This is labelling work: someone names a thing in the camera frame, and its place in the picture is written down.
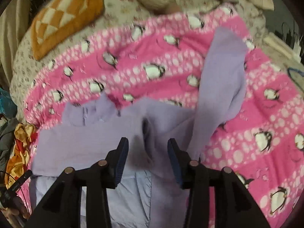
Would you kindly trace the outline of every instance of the penguin print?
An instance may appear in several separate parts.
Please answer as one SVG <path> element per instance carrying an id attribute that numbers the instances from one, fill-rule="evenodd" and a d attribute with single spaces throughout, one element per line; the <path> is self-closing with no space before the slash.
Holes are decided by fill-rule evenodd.
<path id="1" fill-rule="evenodd" d="M 221 7 L 221 10 L 227 15 L 233 15 L 233 10 L 229 7 Z"/>
<path id="2" fill-rule="evenodd" d="M 195 15 L 187 15 L 189 25 L 191 29 L 203 28 L 205 23 Z"/>
<path id="3" fill-rule="evenodd" d="M 65 76 L 69 77 L 70 80 L 72 80 L 71 76 L 73 75 L 73 70 L 70 67 L 65 66 L 63 68 L 63 73 L 65 74 Z"/>
<path id="4" fill-rule="evenodd" d="M 249 50 L 255 49 L 255 46 L 251 39 L 246 39 L 245 44 Z"/>
<path id="5" fill-rule="evenodd" d="M 294 137 L 294 143 L 297 149 L 302 150 L 304 152 L 304 135 L 303 134 L 297 134 Z"/>
<path id="6" fill-rule="evenodd" d="M 81 43 L 81 52 L 82 53 L 87 53 L 90 50 L 90 41 L 85 40 Z"/>
<path id="7" fill-rule="evenodd" d="M 42 105 L 38 102 L 36 105 L 37 110 L 42 111 Z"/>
<path id="8" fill-rule="evenodd" d="M 31 88 L 34 88 L 35 85 L 36 85 L 36 80 L 34 79 L 31 83 Z"/>
<path id="9" fill-rule="evenodd" d="M 48 63 L 47 68 L 48 68 L 49 70 L 52 70 L 53 67 L 54 67 L 54 65 L 55 65 L 55 60 L 53 59 L 53 60 L 51 60 L 51 61 Z"/>
<path id="10" fill-rule="evenodd" d="M 196 76 L 191 74 L 187 77 L 187 83 L 188 83 L 188 85 L 190 85 L 192 87 L 199 87 L 200 86 L 200 79 L 198 79 Z"/>
<path id="11" fill-rule="evenodd" d="M 278 191 L 270 195 L 271 208 L 270 214 L 272 215 L 278 209 L 282 210 L 287 199 L 287 189 L 278 187 Z"/>
<path id="12" fill-rule="evenodd" d="M 278 100 L 280 95 L 279 95 L 279 90 L 274 90 L 271 88 L 265 89 L 264 90 L 264 97 L 267 100 Z"/>
<path id="13" fill-rule="evenodd" d="M 261 131 L 259 133 L 254 134 L 255 142 L 260 152 L 263 152 L 265 149 L 269 151 L 270 144 L 272 141 L 272 135 L 268 131 Z"/>
<path id="14" fill-rule="evenodd" d="M 239 178 L 239 180 L 242 182 L 242 184 L 245 186 L 245 188 L 248 189 L 249 184 L 254 180 L 253 178 L 250 179 L 246 179 L 243 175 L 236 173 L 237 177 Z"/>
<path id="15" fill-rule="evenodd" d="M 139 39 L 144 31 L 145 31 L 145 27 L 144 26 L 141 26 L 141 25 L 136 25 L 134 24 L 134 27 L 132 28 L 132 31 L 131 31 L 131 38 L 133 39 L 133 41 L 136 41 L 137 39 Z"/>
<path id="16" fill-rule="evenodd" d="M 147 77 L 150 80 L 158 79 L 164 75 L 166 72 L 165 67 L 161 65 L 157 65 L 155 63 L 151 63 L 147 66 L 143 67 L 145 69 L 145 72 L 147 74 Z"/>
<path id="17" fill-rule="evenodd" d="M 131 103 L 133 103 L 133 101 L 135 99 L 132 94 L 128 94 L 128 93 L 125 93 L 123 95 L 123 98 L 125 101 L 131 102 Z"/>
<path id="18" fill-rule="evenodd" d="M 175 38 L 172 35 L 165 35 L 164 40 L 169 44 L 169 45 L 175 45 L 178 48 L 179 45 L 179 38 Z"/>
<path id="19" fill-rule="evenodd" d="M 169 100 L 166 100 L 164 101 L 166 104 L 170 104 L 170 105 L 175 105 L 175 106 L 179 106 L 179 107 L 183 107 L 182 103 L 181 102 L 177 102 L 173 99 L 169 99 Z"/>
<path id="20" fill-rule="evenodd" d="M 54 109 L 53 109 L 53 108 L 50 108 L 50 109 L 49 109 L 49 113 L 50 113 L 51 115 L 54 115 L 54 114 L 55 114 Z"/>
<path id="21" fill-rule="evenodd" d="M 104 87 L 105 86 L 98 81 L 93 81 L 90 83 L 90 91 L 92 93 L 101 93 L 104 90 Z"/>
<path id="22" fill-rule="evenodd" d="M 115 56 L 113 56 L 111 53 L 109 53 L 108 51 L 104 52 L 102 54 L 103 60 L 111 65 L 112 67 L 114 67 L 116 69 L 116 65 L 118 63 L 117 58 Z"/>
<path id="23" fill-rule="evenodd" d="M 52 94 L 53 94 L 53 99 L 55 102 L 60 102 L 63 99 L 63 94 L 58 90 L 56 90 Z"/>

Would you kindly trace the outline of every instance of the lavender cloth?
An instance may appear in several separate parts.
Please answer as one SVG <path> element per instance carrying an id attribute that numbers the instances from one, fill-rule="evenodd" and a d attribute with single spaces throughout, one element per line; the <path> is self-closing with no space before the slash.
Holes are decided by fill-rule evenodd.
<path id="1" fill-rule="evenodd" d="M 121 184 L 134 178 L 135 172 L 151 172 L 151 178 L 143 180 L 151 179 L 150 215 L 143 214 L 147 217 L 139 225 L 126 225 L 132 223 L 128 212 L 142 214 L 136 209 L 141 203 L 135 203 L 140 198 L 119 203 L 109 197 L 111 220 L 122 227 L 182 227 L 188 192 L 175 182 L 167 154 L 168 139 L 175 138 L 182 150 L 198 158 L 216 127 L 235 117 L 241 108 L 246 91 L 246 53 L 247 47 L 233 32 L 221 27 L 215 31 L 196 110 L 142 98 L 122 109 L 119 117 L 105 94 L 82 107 L 67 104 L 63 123 L 40 133 L 33 173 L 58 176 L 68 166 L 76 170 L 89 167 L 116 148 L 121 137 L 127 137 L 130 149 Z M 118 206 L 125 208 L 125 213 L 113 213 Z"/>

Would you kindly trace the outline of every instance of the orange checkered pillow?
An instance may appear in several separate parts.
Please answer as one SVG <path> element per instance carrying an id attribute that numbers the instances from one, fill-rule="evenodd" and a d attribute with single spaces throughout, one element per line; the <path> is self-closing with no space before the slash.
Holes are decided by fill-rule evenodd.
<path id="1" fill-rule="evenodd" d="M 103 12 L 103 0 L 52 0 L 31 25 L 33 55 L 43 58 L 68 36 L 81 30 Z"/>

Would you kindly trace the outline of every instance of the white polka dot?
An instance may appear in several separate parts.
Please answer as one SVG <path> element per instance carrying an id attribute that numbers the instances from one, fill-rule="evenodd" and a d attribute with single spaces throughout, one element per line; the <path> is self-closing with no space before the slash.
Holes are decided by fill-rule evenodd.
<path id="1" fill-rule="evenodd" d="M 282 116 L 285 117 L 285 118 L 289 116 L 289 112 L 288 112 L 288 110 L 286 110 L 285 108 L 283 108 L 283 109 L 281 110 L 281 113 L 282 113 Z"/>
<path id="2" fill-rule="evenodd" d="M 299 124 L 299 117 L 297 114 L 292 114 L 292 120 L 295 124 Z"/>
<path id="3" fill-rule="evenodd" d="M 278 137 L 276 137 L 276 138 L 273 139 L 272 144 L 273 144 L 274 146 L 276 146 L 276 145 L 278 145 L 278 144 L 280 143 L 280 141 L 281 141 L 281 139 L 278 138 Z"/>
<path id="4" fill-rule="evenodd" d="M 200 64 L 200 62 L 197 59 L 193 59 L 192 63 L 195 67 L 198 67 Z"/>
<path id="5" fill-rule="evenodd" d="M 139 68 L 138 67 L 134 67 L 133 68 L 133 73 L 134 74 L 139 74 Z"/>
<path id="6" fill-rule="evenodd" d="M 268 196 L 263 196 L 260 200 L 260 208 L 264 208 L 267 206 L 268 203 Z"/>
<path id="7" fill-rule="evenodd" d="M 289 128 L 284 128 L 284 132 L 285 132 L 285 134 L 289 134 Z"/>
<path id="8" fill-rule="evenodd" d="M 245 133 L 244 133 L 244 138 L 247 140 L 247 141 L 252 141 L 252 134 L 250 133 L 249 130 L 246 130 Z"/>
<path id="9" fill-rule="evenodd" d="M 300 185 L 300 176 L 297 176 L 295 179 L 295 186 L 298 187 Z"/>
<path id="10" fill-rule="evenodd" d="M 244 155 L 240 150 L 236 150 L 233 153 L 233 159 L 236 163 L 241 163 L 243 161 L 243 157 L 244 157 Z"/>
<path id="11" fill-rule="evenodd" d="M 116 82 L 116 83 L 120 83 L 120 77 L 118 74 L 114 75 L 113 76 L 113 80 Z"/>
<path id="12" fill-rule="evenodd" d="M 245 142 L 242 143 L 242 147 L 244 152 L 249 153 L 250 151 L 249 146 Z"/>
<path id="13" fill-rule="evenodd" d="M 172 62 L 175 66 L 178 66 L 179 65 L 179 61 L 176 59 L 176 58 L 173 58 L 172 59 Z"/>
<path id="14" fill-rule="evenodd" d="M 285 121 L 282 118 L 279 118 L 278 124 L 279 124 L 280 127 L 284 127 Z"/>
<path id="15" fill-rule="evenodd" d="M 271 122 L 274 122 L 275 120 L 276 120 L 276 117 L 275 117 L 274 115 L 271 115 L 271 116 L 270 116 L 270 121 L 271 121 Z"/>
<path id="16" fill-rule="evenodd" d="M 221 158 L 221 156 L 222 156 L 222 152 L 218 147 L 213 149 L 213 153 L 214 153 L 215 158 L 217 158 L 217 159 Z"/>
<path id="17" fill-rule="evenodd" d="M 300 176 L 304 176 L 304 165 L 301 166 Z"/>
<path id="18" fill-rule="evenodd" d="M 131 82 L 132 84 L 135 84 L 135 83 L 136 83 L 136 79 L 133 78 L 133 77 L 131 77 L 131 78 L 130 78 L 130 82 Z"/>
<path id="19" fill-rule="evenodd" d="M 222 148 L 224 151 L 228 152 L 230 149 L 230 142 L 227 139 L 223 139 L 221 142 Z"/>
<path id="20" fill-rule="evenodd" d="M 225 160 L 221 160 L 220 162 L 219 162 L 219 168 L 220 169 L 223 169 L 225 166 L 226 166 L 226 161 Z"/>

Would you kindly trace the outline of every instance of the beige blanket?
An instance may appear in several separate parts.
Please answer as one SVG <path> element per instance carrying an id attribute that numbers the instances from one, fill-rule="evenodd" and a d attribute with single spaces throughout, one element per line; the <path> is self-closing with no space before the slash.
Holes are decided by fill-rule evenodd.
<path id="1" fill-rule="evenodd" d="M 29 25 L 30 0 L 11 0 L 0 16 L 0 85 L 10 86 L 18 45 Z"/>

